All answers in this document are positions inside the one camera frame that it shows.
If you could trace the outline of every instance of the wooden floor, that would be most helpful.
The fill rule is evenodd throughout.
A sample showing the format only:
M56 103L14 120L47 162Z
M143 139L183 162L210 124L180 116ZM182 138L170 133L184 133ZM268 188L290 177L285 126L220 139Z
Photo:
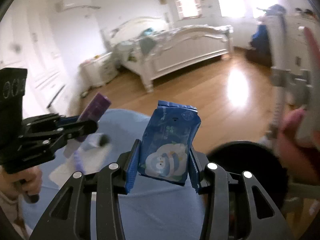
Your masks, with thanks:
M109 84L92 90L86 106L99 91L112 101L112 108L125 108L151 115L158 100L197 107L201 126L193 141L197 151L209 152L233 140L257 141L271 118L270 69L246 61L242 51L233 59L201 62L154 81L146 93L138 75L126 71Z

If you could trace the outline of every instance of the metal rivet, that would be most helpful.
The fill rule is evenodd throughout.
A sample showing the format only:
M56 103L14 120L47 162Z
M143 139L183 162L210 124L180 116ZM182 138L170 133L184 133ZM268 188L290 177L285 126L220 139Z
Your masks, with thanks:
M118 163L111 163L109 165L110 170L116 170L119 167Z
M208 163L207 166L210 170L216 170L218 168L217 164L215 163Z
M243 176L245 176L246 178L250 179L252 177L252 173L250 171L245 171L243 173Z
M79 179L82 176L82 173L79 171L76 171L73 175L72 175L75 179Z

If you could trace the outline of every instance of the blue wet wipes package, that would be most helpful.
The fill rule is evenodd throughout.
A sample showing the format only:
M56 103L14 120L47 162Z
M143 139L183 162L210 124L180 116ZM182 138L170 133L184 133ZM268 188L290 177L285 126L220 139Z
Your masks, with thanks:
M195 107L158 101L142 137L140 174L184 185L189 150L200 123Z

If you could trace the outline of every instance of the sleeve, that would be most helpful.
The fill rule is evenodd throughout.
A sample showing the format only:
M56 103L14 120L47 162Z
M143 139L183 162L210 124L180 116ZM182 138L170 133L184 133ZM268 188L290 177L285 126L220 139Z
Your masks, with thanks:
M27 240L28 234L22 218L20 203L19 198L10 200L0 191L0 206L3 212L22 239Z

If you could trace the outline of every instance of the black round container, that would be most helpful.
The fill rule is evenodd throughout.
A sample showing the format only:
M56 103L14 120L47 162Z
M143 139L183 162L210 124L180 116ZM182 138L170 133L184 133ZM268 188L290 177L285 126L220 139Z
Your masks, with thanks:
M229 172L250 171L277 207L282 207L288 187L287 171L268 148L250 141L234 141L219 146L207 157Z

